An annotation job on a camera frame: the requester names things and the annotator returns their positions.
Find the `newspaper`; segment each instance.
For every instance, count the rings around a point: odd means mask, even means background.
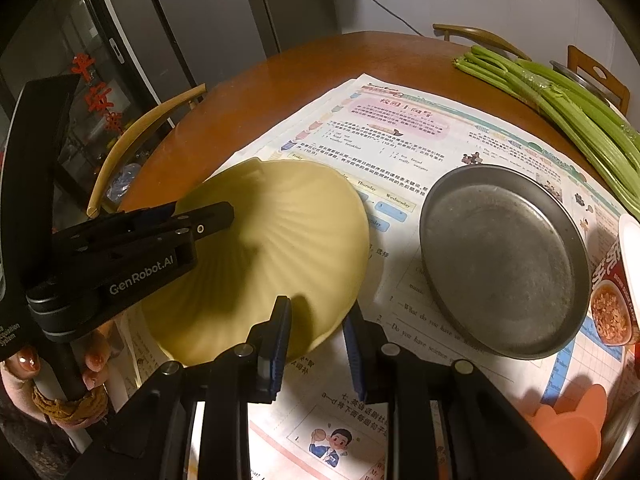
[[[322,162],[358,191],[371,242],[358,300],[364,316],[380,323],[391,341],[425,360],[470,359],[523,413],[533,414],[540,402],[559,412],[573,409],[592,383],[604,386],[610,410],[640,390],[632,352],[603,345],[590,315],[561,352],[521,361],[465,340],[430,295],[418,239],[422,202],[441,176],[464,164],[498,164],[539,182],[579,227],[592,266],[609,249],[622,206],[535,136],[443,97],[362,75],[272,128],[222,169],[251,156]],[[136,358],[139,383],[142,371],[153,371],[161,354],[151,350],[154,343],[135,308],[127,319],[125,340]],[[255,479],[383,476],[386,406],[358,402],[341,332],[288,364],[276,402],[250,405],[249,415]],[[332,435],[337,436],[330,446]],[[193,447],[191,472],[199,444]]]

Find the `wooden table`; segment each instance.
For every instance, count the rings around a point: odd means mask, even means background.
[[[455,69],[468,47],[389,32],[325,38],[269,58],[220,83],[162,141],[122,202],[132,210],[177,200],[233,152],[303,105],[363,73],[448,97],[500,117],[569,156],[602,182],[551,124],[518,100]]]

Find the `metal tray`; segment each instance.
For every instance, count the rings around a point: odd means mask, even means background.
[[[611,93],[609,93],[608,96],[605,95],[605,93],[602,90],[600,90],[596,85],[588,82],[585,78],[573,72],[571,69],[565,67],[563,64],[558,63],[557,61],[549,61],[549,63],[551,63],[551,66],[554,68],[556,72],[561,73],[563,76],[578,83],[578,85],[580,85],[585,90],[588,90],[589,92],[591,92],[593,95],[595,95],[607,106],[609,107],[611,106],[611,103],[609,102],[609,98],[613,98],[613,99],[616,98],[615,95]]]
[[[435,301],[457,330],[516,359],[554,354],[587,313],[582,237],[540,184],[500,166],[465,166],[434,184],[420,245]]]
[[[602,448],[592,469],[593,480],[623,480],[638,471],[640,393],[626,400],[602,427]]]

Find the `fingernail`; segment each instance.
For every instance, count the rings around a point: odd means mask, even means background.
[[[30,372],[36,372],[40,369],[40,362],[35,351],[31,348],[24,348],[18,355],[20,366]]]
[[[89,359],[91,359],[92,367],[95,370],[102,370],[102,366],[104,365],[104,361],[102,359],[102,356],[94,355],[94,356],[89,357]]]

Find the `yellow bowl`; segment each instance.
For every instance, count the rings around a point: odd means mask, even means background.
[[[196,242],[198,265],[140,302],[161,348],[186,366],[211,361],[292,301],[289,360],[324,341],[356,300],[369,258],[359,196],[315,162],[246,160],[193,189],[175,215],[229,202],[228,230]]]

